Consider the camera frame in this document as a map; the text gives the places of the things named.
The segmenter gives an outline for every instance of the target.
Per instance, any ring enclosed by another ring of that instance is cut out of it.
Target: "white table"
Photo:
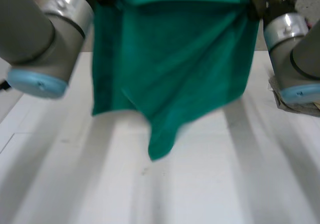
[[[24,95],[0,124],[0,224],[320,222],[320,120],[277,109],[267,52],[155,163],[141,115],[91,117],[91,55],[64,99]]]

